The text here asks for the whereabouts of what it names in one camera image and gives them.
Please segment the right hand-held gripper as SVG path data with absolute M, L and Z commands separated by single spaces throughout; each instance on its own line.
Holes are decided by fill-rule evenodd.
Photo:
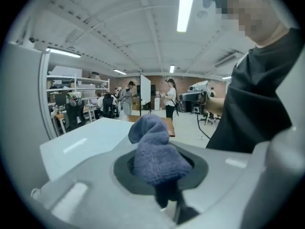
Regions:
M 208 81 L 198 82 L 189 87 L 187 92 L 179 94 L 180 101 L 193 102 L 193 113 L 201 114 L 201 105 L 203 105 L 204 92 L 211 94 L 211 88 Z

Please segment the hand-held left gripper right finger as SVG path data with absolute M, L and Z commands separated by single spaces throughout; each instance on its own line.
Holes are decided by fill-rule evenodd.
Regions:
M 205 213 L 234 185 L 246 168 L 250 154 L 218 151 L 171 142 L 193 166 L 177 181 L 180 198 L 173 220 L 182 224 Z

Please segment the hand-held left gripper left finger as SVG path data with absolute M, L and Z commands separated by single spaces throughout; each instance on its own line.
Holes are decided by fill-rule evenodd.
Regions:
M 116 179 L 115 161 L 136 148 L 117 146 L 92 156 L 34 196 L 56 218 L 78 229 L 173 229 L 154 196 L 136 195 Z

